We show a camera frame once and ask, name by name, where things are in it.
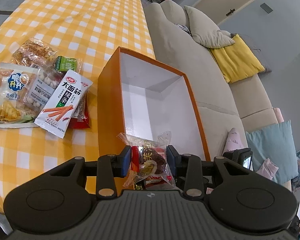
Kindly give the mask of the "clear pastry snack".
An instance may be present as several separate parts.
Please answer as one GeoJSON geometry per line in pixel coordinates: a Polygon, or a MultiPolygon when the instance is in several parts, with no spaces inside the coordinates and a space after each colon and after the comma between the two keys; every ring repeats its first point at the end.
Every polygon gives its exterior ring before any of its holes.
{"type": "Polygon", "coordinates": [[[167,147],[172,137],[170,131],[158,135],[156,141],[125,133],[120,133],[118,137],[131,147],[129,170],[123,184],[125,188],[133,187],[134,190],[176,188],[167,159],[167,147]]]}

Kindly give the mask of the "orange cardboard box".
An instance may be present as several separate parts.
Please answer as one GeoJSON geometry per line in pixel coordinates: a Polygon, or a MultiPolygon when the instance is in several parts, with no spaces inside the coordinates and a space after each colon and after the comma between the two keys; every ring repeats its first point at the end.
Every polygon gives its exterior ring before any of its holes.
{"type": "Polygon", "coordinates": [[[186,74],[127,48],[117,48],[98,77],[97,126],[100,157],[120,154],[120,133],[155,140],[170,131],[179,154],[210,160],[186,74]]]}

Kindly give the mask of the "beige sofa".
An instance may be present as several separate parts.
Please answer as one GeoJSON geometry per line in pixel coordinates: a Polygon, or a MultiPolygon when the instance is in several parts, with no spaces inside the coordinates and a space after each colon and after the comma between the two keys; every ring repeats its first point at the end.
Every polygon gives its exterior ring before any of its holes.
{"type": "Polygon", "coordinates": [[[226,83],[210,51],[194,41],[180,26],[189,17],[172,0],[144,8],[155,58],[185,73],[202,121],[210,158],[222,155],[229,131],[236,128],[247,147],[246,132],[278,122],[258,75],[226,83]]]}

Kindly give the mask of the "white chips snack bag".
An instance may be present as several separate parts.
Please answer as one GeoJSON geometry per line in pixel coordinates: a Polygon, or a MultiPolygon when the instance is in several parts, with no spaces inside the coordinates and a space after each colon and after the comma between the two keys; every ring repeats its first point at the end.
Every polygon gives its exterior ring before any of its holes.
{"type": "Polygon", "coordinates": [[[38,68],[0,63],[0,128],[36,126],[37,114],[26,105],[24,98],[38,73],[38,68]]]}

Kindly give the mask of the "light blue cushion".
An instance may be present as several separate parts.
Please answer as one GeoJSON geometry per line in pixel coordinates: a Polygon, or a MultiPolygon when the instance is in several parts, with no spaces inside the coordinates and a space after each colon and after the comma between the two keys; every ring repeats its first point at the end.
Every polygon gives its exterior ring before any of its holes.
{"type": "Polygon", "coordinates": [[[258,131],[245,133],[253,152],[253,169],[260,169],[266,159],[279,169],[273,181],[284,185],[298,176],[298,161],[290,121],[266,126],[258,131]]]}

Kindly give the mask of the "green small snack packet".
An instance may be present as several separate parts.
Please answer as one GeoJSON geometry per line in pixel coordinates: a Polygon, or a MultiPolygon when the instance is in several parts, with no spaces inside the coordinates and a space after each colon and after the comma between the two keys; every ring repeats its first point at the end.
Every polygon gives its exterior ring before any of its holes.
{"type": "Polygon", "coordinates": [[[57,56],[54,62],[54,67],[55,70],[60,73],[66,73],[68,70],[80,73],[82,69],[82,61],[76,58],[57,56]]]}

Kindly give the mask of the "white spicy strip packet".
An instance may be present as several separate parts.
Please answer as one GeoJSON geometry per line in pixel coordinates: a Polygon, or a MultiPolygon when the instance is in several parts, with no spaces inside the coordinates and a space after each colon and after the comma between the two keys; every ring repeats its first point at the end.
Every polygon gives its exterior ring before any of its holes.
{"type": "Polygon", "coordinates": [[[86,77],[68,70],[34,123],[53,135],[64,138],[74,111],[92,84],[86,77]]]}

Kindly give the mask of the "clear nut snack packet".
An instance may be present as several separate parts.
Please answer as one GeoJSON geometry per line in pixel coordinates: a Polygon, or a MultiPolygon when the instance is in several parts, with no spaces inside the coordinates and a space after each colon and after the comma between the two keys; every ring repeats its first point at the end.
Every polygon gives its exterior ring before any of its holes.
{"type": "Polygon", "coordinates": [[[41,67],[34,63],[30,67],[36,70],[34,71],[34,77],[26,85],[23,102],[27,107],[39,113],[58,87],[63,75],[52,67],[41,67]]]}

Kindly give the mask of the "beige cushion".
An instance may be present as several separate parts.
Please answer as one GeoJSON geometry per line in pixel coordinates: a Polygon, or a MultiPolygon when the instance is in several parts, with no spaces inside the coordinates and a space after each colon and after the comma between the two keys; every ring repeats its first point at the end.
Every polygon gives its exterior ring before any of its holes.
{"type": "Polygon", "coordinates": [[[235,43],[231,34],[221,30],[206,14],[186,5],[184,9],[189,18],[192,38],[198,44],[206,48],[219,49],[235,43]]]}

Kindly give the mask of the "clear crispy snack packet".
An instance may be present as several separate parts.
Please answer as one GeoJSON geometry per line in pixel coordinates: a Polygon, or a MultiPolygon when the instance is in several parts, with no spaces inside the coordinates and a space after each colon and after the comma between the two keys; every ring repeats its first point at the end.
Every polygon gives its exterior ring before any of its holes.
{"type": "Polygon", "coordinates": [[[57,52],[50,44],[32,37],[12,54],[12,62],[27,67],[32,64],[49,66],[57,59],[57,52]]]}

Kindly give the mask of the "yellow checkered tablecloth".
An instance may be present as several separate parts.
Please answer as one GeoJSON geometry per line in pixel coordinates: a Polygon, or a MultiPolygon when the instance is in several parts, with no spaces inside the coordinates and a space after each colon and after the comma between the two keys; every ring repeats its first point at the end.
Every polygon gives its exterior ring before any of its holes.
{"type": "Polygon", "coordinates": [[[140,0],[25,0],[0,26],[0,63],[29,38],[82,60],[88,92],[89,129],[69,129],[63,139],[39,128],[0,129],[0,212],[15,187],[75,156],[95,160],[97,80],[117,47],[154,56],[140,0]]]}

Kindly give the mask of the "red snack packet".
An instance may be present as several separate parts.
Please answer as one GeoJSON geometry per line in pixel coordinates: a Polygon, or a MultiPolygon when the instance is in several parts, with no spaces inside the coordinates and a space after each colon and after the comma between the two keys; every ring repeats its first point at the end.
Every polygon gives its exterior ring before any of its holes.
{"type": "Polygon", "coordinates": [[[77,108],[75,109],[68,127],[71,129],[86,129],[90,127],[86,94],[80,100],[77,108]]]}

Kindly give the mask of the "yellow cushion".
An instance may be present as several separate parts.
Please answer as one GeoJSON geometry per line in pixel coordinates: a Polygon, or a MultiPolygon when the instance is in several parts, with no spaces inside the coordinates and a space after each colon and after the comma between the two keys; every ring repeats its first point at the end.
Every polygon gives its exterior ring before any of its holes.
{"type": "Polygon", "coordinates": [[[223,48],[210,49],[227,83],[234,83],[265,71],[264,66],[236,34],[234,44],[223,48]]]}

